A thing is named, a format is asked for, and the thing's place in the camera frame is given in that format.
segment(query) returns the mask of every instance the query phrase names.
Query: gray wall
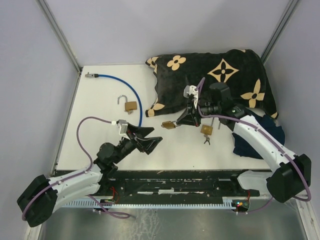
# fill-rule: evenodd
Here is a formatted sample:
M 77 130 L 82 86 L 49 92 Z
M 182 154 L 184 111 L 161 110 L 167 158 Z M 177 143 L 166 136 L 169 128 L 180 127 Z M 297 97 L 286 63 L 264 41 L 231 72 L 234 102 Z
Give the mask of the gray wall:
M 47 0 L 80 65 L 266 47 L 289 0 Z
M 301 1 L 265 67 L 286 145 L 312 160 L 312 205 L 320 221 L 320 1 Z
M 2 1 L 0 33 L 0 239 L 20 240 L 16 200 L 53 164 L 77 73 L 34 0 Z

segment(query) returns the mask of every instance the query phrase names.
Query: navy blue cloth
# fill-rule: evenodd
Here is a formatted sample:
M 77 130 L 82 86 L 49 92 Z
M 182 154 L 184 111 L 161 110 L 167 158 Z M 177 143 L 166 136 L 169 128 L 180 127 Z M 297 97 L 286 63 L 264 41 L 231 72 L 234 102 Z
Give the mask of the navy blue cloth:
M 269 133 L 271 134 L 279 143 L 285 144 L 285 132 L 281 126 L 276 126 L 274 120 L 268 116 L 259 116 L 254 112 L 251 112 L 255 117 L 257 122 Z M 259 153 L 242 137 L 236 133 L 232 133 L 234 137 L 234 149 L 233 153 L 241 157 L 250 157 L 254 159 L 263 159 Z

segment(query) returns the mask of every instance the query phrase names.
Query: metal frame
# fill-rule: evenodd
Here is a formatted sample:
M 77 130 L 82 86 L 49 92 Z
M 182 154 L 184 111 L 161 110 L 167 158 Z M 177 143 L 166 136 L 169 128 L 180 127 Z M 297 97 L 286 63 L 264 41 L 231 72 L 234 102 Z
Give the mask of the metal frame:
M 62 32 L 62 30 L 59 28 L 57 21 L 52 13 L 52 11 L 49 8 L 49 5 L 47 4 L 46 0 L 35 0 L 40 9 L 43 12 L 43 15 L 45 16 L 45 18 L 47 19 L 47 21 L 50 24 L 51 29 L 53 30 L 54 34 L 56 35 L 58 41 L 60 42 L 63 50 L 65 51 L 65 53 L 68 55 L 70 61 L 72 62 L 74 68 L 76 69 L 76 71 L 78 73 L 81 72 L 81 66 L 79 65 L 77 58 L 75 56 L 75 54 L 73 53 L 73 51 L 70 48 L 70 45 L 64 35 L 64 33 Z
M 66 117 L 66 120 L 65 120 L 65 123 L 64 123 L 64 127 L 63 127 L 62 137 L 61 137 L 61 140 L 60 140 L 60 143 L 59 143 L 59 147 L 58 147 L 54 162 L 53 162 L 51 170 L 50 170 L 51 177 L 54 175 L 56 167 L 58 165 L 58 160 L 59 160 L 60 153 L 61 153 L 61 150 L 62 150 L 62 145 L 63 145 L 64 140 L 65 140 L 65 136 L 66 136 L 66 132 L 67 132 L 68 123 L 69 123 L 69 120 L 70 120 L 72 108 L 74 106 L 75 98 L 76 98 L 76 95 L 77 95 L 77 90 L 78 90 L 78 86 L 79 86 L 79 82 L 80 82 L 80 77 L 81 77 L 81 72 L 78 72 L 77 76 L 76 76 L 75 88 L 74 88 L 74 91 L 73 91 L 73 94 L 72 94 L 72 99 L 71 99 L 71 102 L 70 102 L 70 107 L 69 107 L 68 114 L 67 114 L 67 117 Z
M 266 63 L 269 55 L 274 49 L 278 39 L 280 38 L 281 34 L 285 30 L 289 20 L 293 16 L 300 2 L 301 0 L 290 0 L 289 3 L 287 4 L 269 42 L 267 43 L 265 49 L 263 50 L 263 53 L 261 55 L 261 61 L 263 64 Z

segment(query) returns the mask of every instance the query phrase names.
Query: white table surface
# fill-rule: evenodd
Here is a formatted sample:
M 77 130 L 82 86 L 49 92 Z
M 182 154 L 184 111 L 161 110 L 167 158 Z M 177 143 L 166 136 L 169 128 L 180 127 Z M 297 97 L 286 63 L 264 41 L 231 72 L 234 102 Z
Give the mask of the white table surface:
M 105 74 L 123 79 L 133 86 L 142 102 L 142 127 L 154 127 L 150 137 L 161 136 L 163 140 L 155 150 L 147 155 L 134 150 L 119 164 L 119 170 L 239 170 L 268 169 L 265 161 L 250 157 L 240 157 L 233 153 L 232 132 L 223 124 L 218 130 L 219 121 L 215 119 L 211 145 L 204 144 L 205 138 L 200 133 L 201 127 L 181 126 L 167 130 L 161 127 L 164 121 L 176 120 L 182 112 L 145 117 L 145 110 L 155 101 L 154 89 L 156 77 L 153 69 L 144 64 L 132 65 L 95 65 L 85 66 L 66 129 L 63 145 L 58 157 L 57 170 L 76 170 L 89 164 L 88 157 L 80 149 L 76 139 L 79 122 L 94 116 L 109 121 L 127 120 L 137 126 L 139 109 L 128 115 L 124 112 L 125 100 L 117 98 L 126 95 L 128 101 L 137 101 L 134 93 L 123 83 L 105 77 L 85 78 L 85 74 Z M 210 125 L 211 119 L 203 119 L 202 123 Z M 121 137 L 118 128 L 111 124 L 94 119 L 85 121 L 79 134 L 81 143 L 93 159 L 99 147 L 110 142 L 117 145 Z

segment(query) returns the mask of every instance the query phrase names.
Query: open padlock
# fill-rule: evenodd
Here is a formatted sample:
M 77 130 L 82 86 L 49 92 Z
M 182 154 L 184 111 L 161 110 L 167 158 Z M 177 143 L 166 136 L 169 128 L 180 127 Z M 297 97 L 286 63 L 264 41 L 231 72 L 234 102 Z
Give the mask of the open padlock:
M 126 95 L 120 95 L 118 97 L 118 105 L 120 102 L 120 98 L 124 97 L 125 98 L 125 104 L 124 104 L 124 111 L 127 112 L 128 114 L 132 114 L 134 110 L 137 110 L 137 102 L 136 101 L 129 101 Z
M 175 129 L 176 127 L 180 127 L 181 125 L 176 125 L 177 121 L 164 121 L 161 124 L 161 127 L 165 128 L 165 129 Z

